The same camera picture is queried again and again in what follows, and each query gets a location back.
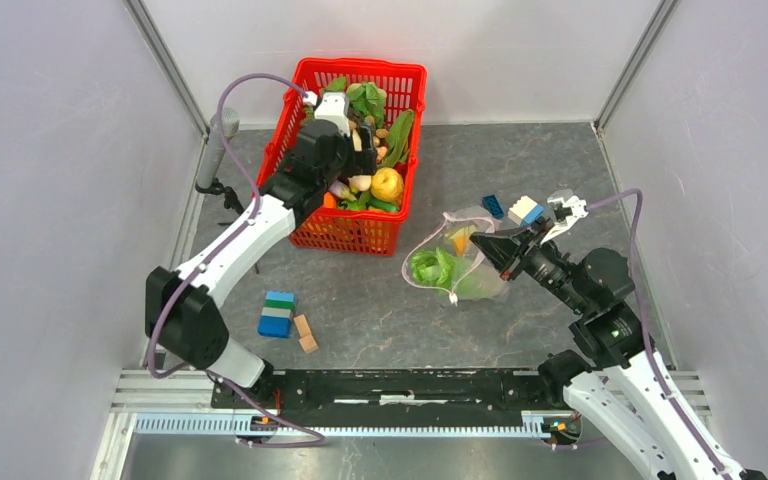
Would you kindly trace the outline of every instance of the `green block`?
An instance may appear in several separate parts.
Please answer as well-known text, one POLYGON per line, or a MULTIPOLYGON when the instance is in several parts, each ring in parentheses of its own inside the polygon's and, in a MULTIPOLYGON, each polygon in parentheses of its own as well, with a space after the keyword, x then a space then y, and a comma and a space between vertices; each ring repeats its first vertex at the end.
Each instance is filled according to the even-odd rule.
POLYGON ((266 300, 263 302, 264 307, 268 308, 283 308, 293 313, 296 312, 296 305, 293 302, 282 302, 281 300, 266 300))

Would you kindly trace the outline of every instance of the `gray tabletop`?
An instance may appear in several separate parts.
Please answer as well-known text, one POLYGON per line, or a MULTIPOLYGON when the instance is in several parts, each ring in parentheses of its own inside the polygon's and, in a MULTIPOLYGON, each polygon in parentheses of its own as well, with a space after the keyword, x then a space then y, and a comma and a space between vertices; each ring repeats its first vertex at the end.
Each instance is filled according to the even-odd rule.
MULTIPOLYGON (((238 134, 232 144, 252 175, 271 131, 238 134)), ((442 305, 428 290, 400 275, 407 253, 441 221, 445 211, 480 205, 495 194, 503 208, 522 195, 545 202, 572 188, 591 203, 615 193, 596 138, 586 124, 507 124, 423 127, 411 214, 391 258, 299 249, 282 240, 229 295, 222 315, 231 335, 277 368, 405 368, 537 366, 547 355, 575 348, 568 325, 576 318, 555 297, 522 276, 507 300, 442 305), (296 334, 264 338, 256 328, 267 290, 299 298, 319 350, 306 355, 296 334)), ((226 158, 219 178, 248 189, 226 158)), ((204 201, 194 253, 235 219, 222 200, 204 201)), ((606 208, 557 239, 572 259, 606 246, 628 253, 628 229, 620 209, 606 208)), ((655 339, 661 338, 655 328, 655 339)))

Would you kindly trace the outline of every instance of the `yellow fruit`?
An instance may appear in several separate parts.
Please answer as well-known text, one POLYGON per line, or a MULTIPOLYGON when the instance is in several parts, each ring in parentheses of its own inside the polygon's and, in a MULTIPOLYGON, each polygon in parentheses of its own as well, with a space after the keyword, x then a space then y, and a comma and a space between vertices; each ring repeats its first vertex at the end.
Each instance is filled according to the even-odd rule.
POLYGON ((392 203, 402 204, 402 192, 405 190, 405 181, 395 169, 390 167, 379 168, 372 176, 370 191, 375 198, 392 203))

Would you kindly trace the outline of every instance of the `blue block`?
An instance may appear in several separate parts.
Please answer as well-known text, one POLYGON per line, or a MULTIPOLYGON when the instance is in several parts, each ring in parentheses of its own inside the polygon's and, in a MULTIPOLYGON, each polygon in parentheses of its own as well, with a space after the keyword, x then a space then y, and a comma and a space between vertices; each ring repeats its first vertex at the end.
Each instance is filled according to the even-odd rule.
POLYGON ((290 302, 293 305, 298 305, 299 301, 296 300, 296 296, 290 292, 266 292, 267 300, 276 300, 278 302, 290 302))
POLYGON ((481 205, 490 212, 490 215, 493 215, 493 218, 505 218, 505 211, 502 209, 502 206, 499 205, 499 199, 496 198, 496 195, 487 195, 486 197, 483 197, 481 199, 481 205))
POLYGON ((291 323, 289 318, 260 317, 257 333, 264 337, 290 338, 291 323))
POLYGON ((531 222, 537 220, 537 217, 539 217, 542 213, 543 205, 537 205, 536 207, 532 208, 530 212, 528 212, 528 215, 526 215, 525 218, 522 219, 522 225, 531 225, 531 222))

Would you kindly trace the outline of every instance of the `dark blue block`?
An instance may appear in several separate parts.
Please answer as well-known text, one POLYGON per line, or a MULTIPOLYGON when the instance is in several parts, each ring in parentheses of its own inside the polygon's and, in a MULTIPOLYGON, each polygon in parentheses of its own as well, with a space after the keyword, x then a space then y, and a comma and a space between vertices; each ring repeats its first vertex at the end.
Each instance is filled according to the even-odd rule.
POLYGON ((481 199, 481 205, 493 215, 493 218, 502 219, 505 218, 505 211, 502 210, 502 206, 499 205, 499 199, 496 195, 487 195, 481 199))
POLYGON ((291 323, 289 318, 260 317, 257 333, 264 337, 290 338, 291 323))

